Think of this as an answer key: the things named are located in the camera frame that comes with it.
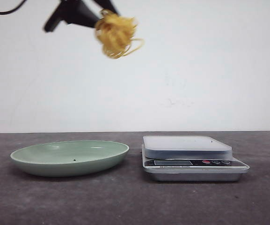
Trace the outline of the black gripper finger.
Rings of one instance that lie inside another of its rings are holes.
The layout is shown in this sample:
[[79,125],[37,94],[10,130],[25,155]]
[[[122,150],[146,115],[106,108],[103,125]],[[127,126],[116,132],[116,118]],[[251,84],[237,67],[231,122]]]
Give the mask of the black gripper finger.
[[119,15],[119,12],[113,5],[111,0],[94,0],[94,2],[99,5],[102,9],[107,9],[117,15]]
[[99,18],[82,0],[61,0],[44,25],[45,32],[53,32],[61,21],[94,28]]

